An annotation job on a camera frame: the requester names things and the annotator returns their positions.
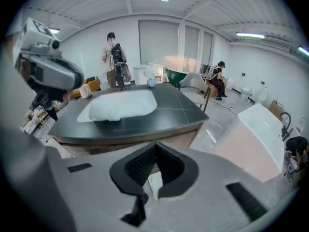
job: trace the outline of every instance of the bottle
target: bottle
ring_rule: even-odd
[[[152,65],[147,68],[146,77],[147,77],[148,87],[155,87],[155,70]]]

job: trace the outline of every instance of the undermount sink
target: undermount sink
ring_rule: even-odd
[[[93,99],[79,114],[77,122],[119,121],[150,114],[156,107],[155,97],[149,90],[108,93]]]

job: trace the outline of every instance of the gray floor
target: gray floor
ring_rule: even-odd
[[[226,94],[228,97],[223,98],[222,101],[216,101],[215,99],[209,101],[205,113],[210,119],[204,123],[199,134],[191,144],[192,149],[206,153],[214,153],[213,147],[215,142],[220,139],[231,122],[237,117],[237,114],[252,106],[250,102],[241,99],[239,94],[234,91],[227,91]],[[234,111],[228,109],[229,106],[234,107]],[[63,110],[59,111],[57,116],[60,117],[62,113]],[[39,138],[45,145],[57,148],[62,158],[71,157],[70,153],[62,148],[54,139],[47,136],[49,129],[54,123],[54,120],[48,118],[44,123],[45,126],[38,130],[34,136]],[[284,167],[280,175],[265,182],[265,185],[276,193],[278,200],[295,189],[298,180],[298,176],[294,174],[290,177],[290,182],[288,182],[287,176],[283,176],[285,170],[286,168]],[[149,201],[145,207],[146,213],[149,214],[154,209],[156,200],[151,193],[148,182],[146,182],[144,189],[146,193],[149,194]]]

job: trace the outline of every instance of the white bathtub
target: white bathtub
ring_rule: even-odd
[[[282,171],[281,129],[282,123],[268,109],[255,104],[238,114],[215,145],[215,152],[265,182]]]

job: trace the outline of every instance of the dark gray countertop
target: dark gray countertop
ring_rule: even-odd
[[[149,88],[147,85],[128,87],[128,90],[138,89]],[[63,108],[64,114],[51,128],[49,135],[67,143],[105,141],[178,130],[209,119],[199,107],[170,83],[157,84],[155,88],[149,90],[155,97],[157,108],[148,115],[123,118],[117,122],[77,122],[78,115],[93,98],[106,93],[119,92],[117,88],[98,91],[93,93],[92,98],[79,98]]]

